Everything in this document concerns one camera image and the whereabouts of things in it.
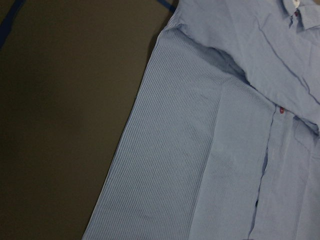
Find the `light blue striped shirt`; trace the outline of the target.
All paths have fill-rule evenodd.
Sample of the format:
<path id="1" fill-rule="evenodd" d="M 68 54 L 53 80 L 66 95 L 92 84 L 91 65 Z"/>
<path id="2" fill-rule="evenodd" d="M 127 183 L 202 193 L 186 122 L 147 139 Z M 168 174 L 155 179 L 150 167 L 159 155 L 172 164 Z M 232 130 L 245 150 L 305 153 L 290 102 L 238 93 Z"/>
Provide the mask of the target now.
<path id="1" fill-rule="evenodd" d="M 83 239 L 319 237 L 319 5 L 181 0 Z"/>

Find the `brown paper table cover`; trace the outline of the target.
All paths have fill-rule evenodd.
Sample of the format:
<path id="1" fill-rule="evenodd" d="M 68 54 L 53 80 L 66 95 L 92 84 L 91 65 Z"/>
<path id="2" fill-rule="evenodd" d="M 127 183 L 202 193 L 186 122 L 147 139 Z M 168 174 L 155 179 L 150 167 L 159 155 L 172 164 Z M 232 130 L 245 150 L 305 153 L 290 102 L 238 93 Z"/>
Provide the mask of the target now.
<path id="1" fill-rule="evenodd" d="M 0 237 L 79 240 L 171 12 L 27 0 L 0 51 Z"/>

